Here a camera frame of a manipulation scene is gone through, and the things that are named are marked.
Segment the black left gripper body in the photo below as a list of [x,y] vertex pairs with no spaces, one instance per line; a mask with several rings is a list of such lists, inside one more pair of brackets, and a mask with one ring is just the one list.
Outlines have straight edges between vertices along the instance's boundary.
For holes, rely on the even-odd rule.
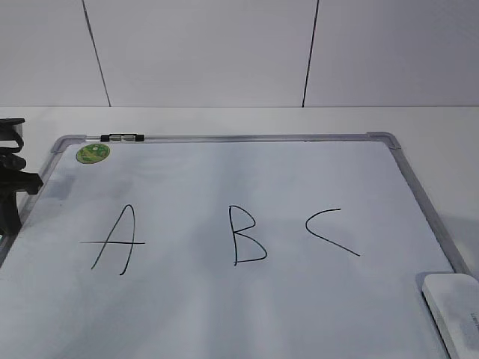
[[27,173],[26,160],[19,156],[24,141],[19,133],[24,118],[1,119],[1,141],[14,141],[15,147],[1,146],[1,236],[19,232],[22,222],[17,208],[16,193],[38,194],[42,187],[39,174]]

